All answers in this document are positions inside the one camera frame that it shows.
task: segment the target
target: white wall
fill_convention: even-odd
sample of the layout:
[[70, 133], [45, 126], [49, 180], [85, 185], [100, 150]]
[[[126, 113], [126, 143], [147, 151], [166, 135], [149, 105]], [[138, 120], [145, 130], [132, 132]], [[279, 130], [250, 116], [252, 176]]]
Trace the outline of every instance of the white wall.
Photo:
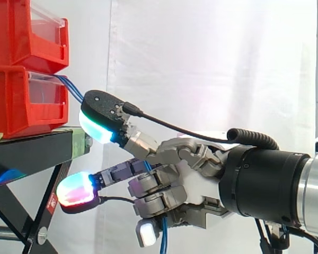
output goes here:
[[[105, 89], [109, 45], [109, 0], [34, 0], [49, 11], [69, 20], [70, 66], [67, 75], [82, 93]], [[69, 124], [78, 126], [79, 103], [70, 97]], [[103, 148], [95, 143], [91, 153], [73, 161], [70, 174], [87, 170], [97, 172], [102, 165]], [[10, 184], [10, 188], [35, 216], [51, 170]], [[49, 239], [60, 254], [94, 253], [96, 210], [66, 215], [58, 207], [50, 225]], [[21, 253], [22, 244], [0, 241], [0, 254]]]

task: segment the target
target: warning label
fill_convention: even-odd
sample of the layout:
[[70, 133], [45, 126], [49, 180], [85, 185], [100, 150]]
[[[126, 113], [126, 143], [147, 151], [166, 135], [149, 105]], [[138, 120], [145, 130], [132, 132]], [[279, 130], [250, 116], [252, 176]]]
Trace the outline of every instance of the warning label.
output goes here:
[[49, 197], [48, 202], [47, 202], [47, 206], [46, 206], [46, 209], [48, 210], [48, 212], [50, 214], [52, 214], [52, 215], [54, 214], [55, 207], [57, 206], [57, 204], [58, 204], [58, 197], [53, 192], [51, 194], [51, 196]]

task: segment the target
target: black metal stand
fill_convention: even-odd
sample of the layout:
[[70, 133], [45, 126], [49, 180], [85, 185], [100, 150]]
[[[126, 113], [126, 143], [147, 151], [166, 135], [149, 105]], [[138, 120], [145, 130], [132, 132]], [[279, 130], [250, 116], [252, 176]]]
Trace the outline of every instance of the black metal stand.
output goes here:
[[[0, 141], [0, 240], [21, 241], [23, 254], [57, 254], [47, 231], [57, 205], [56, 187], [69, 171], [72, 159], [90, 150], [91, 139], [80, 128], [10, 141]], [[33, 220], [6, 186], [15, 180], [55, 166]]]

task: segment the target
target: stacked red bins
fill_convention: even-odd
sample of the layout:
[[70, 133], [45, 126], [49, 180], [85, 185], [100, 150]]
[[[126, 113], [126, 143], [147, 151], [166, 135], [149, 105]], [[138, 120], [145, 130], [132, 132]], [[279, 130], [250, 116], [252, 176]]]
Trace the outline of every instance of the stacked red bins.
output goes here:
[[0, 0], [0, 138], [42, 134], [68, 120], [52, 74], [68, 66], [68, 23], [30, 0]]

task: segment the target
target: bolt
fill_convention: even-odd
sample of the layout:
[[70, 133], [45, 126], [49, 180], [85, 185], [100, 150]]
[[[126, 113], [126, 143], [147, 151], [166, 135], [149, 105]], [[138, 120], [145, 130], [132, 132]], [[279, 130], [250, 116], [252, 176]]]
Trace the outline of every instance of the bolt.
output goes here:
[[47, 228], [43, 226], [38, 231], [37, 243], [39, 245], [43, 245], [46, 242], [46, 240], [47, 240]]
[[85, 145], [86, 145], [86, 147], [92, 147], [92, 145], [93, 145], [93, 139], [92, 139], [92, 137], [90, 137], [90, 136], [87, 136], [86, 138], [85, 138]]

